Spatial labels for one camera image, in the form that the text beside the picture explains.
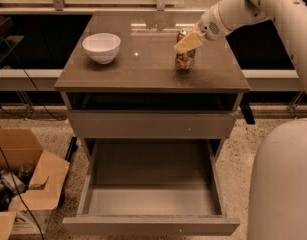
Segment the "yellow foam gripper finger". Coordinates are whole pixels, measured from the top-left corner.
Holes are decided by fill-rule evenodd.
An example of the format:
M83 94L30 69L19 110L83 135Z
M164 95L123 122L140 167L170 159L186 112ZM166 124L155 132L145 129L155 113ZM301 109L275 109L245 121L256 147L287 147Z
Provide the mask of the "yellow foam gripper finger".
M177 53L186 53L203 45L204 37L198 31L189 32L176 43L174 49Z

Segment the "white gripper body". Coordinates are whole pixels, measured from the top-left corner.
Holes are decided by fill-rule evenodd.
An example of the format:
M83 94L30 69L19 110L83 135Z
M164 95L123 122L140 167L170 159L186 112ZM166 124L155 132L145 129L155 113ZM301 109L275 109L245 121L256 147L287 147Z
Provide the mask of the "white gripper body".
M204 36L205 39L215 41L231 33L220 16L219 4L211 6L194 25L194 30Z

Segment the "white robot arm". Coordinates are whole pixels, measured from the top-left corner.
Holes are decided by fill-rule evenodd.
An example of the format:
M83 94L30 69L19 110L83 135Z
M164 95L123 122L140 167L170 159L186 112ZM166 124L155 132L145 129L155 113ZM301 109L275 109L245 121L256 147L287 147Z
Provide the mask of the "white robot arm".
M264 18L273 21L307 94L307 7L301 0L222 0L208 9L179 53L196 49ZM256 153L247 240L307 240L307 118L273 129Z

